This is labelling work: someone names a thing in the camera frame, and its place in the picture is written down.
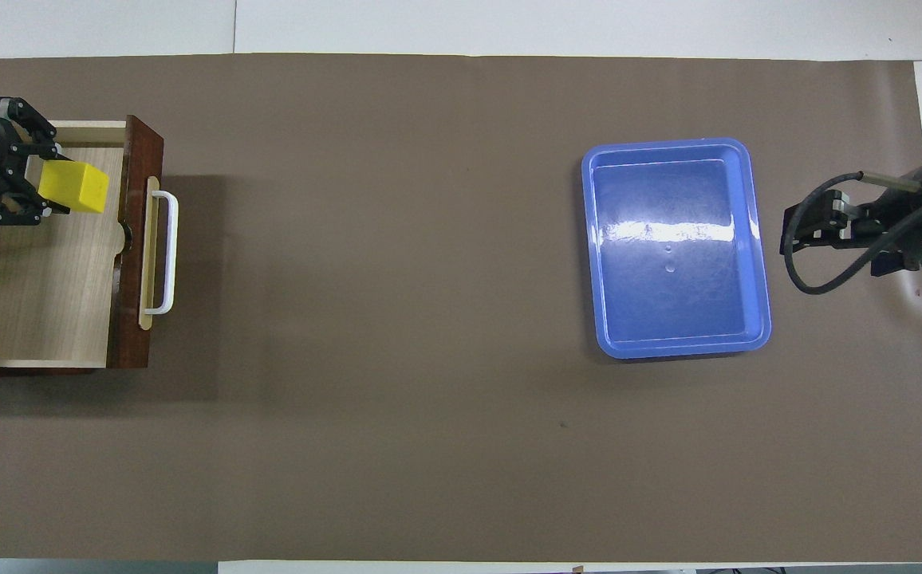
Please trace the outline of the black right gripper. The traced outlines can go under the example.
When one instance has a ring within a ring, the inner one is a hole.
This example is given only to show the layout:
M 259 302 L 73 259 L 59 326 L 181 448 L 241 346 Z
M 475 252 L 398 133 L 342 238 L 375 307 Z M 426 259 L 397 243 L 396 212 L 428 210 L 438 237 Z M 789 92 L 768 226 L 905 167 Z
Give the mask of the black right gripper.
M 801 203 L 783 211 L 782 233 L 779 239 L 779 253 L 785 254 L 786 245 L 797 252 L 808 247 L 832 247 L 834 250 L 855 250 L 858 240 L 861 248 L 869 247 L 874 241 L 891 232 L 902 221 L 922 207 L 922 193 L 888 190 L 877 200 L 862 204 L 861 218 L 852 222 L 852 210 L 846 194 L 840 191 L 825 191 L 805 210 L 793 235 L 788 226 Z M 846 237 L 852 222 L 852 238 Z M 922 269 L 922 219 L 913 227 L 895 237 L 888 246 L 881 248 L 870 262 L 870 275 L 883 277 L 900 271 Z

